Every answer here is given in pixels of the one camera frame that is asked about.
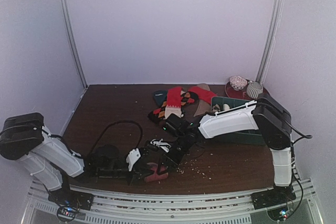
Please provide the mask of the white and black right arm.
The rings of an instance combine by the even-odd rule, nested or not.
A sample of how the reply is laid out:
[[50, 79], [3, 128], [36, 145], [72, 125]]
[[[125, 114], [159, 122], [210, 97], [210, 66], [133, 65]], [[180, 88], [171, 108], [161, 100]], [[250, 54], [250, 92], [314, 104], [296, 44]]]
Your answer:
[[259, 98], [227, 111], [206, 113], [194, 122], [171, 114], [164, 130], [177, 137], [168, 152], [159, 159], [158, 174], [165, 174], [179, 166], [184, 155], [199, 137], [211, 139], [220, 135], [246, 130], [259, 131], [271, 150], [274, 166], [274, 185], [269, 192], [272, 203], [279, 204], [289, 196], [292, 183], [292, 141], [288, 126], [290, 114], [272, 99]]

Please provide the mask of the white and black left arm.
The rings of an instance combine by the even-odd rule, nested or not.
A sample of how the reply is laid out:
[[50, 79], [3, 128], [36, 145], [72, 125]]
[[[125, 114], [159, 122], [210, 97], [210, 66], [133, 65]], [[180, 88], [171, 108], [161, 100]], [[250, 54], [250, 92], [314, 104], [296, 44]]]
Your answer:
[[87, 156], [73, 151], [64, 138], [52, 134], [40, 113], [12, 116], [4, 121], [1, 131], [1, 156], [21, 163], [64, 205], [71, 205], [76, 197], [68, 188], [69, 177], [86, 183], [94, 178], [124, 178], [128, 184], [154, 174], [141, 162], [143, 152], [131, 150], [120, 158], [116, 147], [105, 145]]

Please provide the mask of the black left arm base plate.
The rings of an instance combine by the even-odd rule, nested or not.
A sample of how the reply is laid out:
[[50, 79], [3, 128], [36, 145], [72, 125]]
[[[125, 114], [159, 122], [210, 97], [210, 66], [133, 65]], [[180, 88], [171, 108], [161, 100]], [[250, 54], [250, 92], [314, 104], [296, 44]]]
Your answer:
[[48, 200], [54, 202], [58, 206], [66, 206], [75, 209], [90, 210], [94, 195], [74, 191], [69, 188], [61, 188], [54, 191], [47, 189]]

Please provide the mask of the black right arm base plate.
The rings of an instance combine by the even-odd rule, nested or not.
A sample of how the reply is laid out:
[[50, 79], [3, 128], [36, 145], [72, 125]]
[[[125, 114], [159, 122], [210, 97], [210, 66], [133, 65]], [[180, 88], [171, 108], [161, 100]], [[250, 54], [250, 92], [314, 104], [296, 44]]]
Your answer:
[[251, 194], [255, 210], [285, 204], [288, 200], [295, 199], [296, 194], [291, 185], [287, 187], [274, 186], [272, 189]]

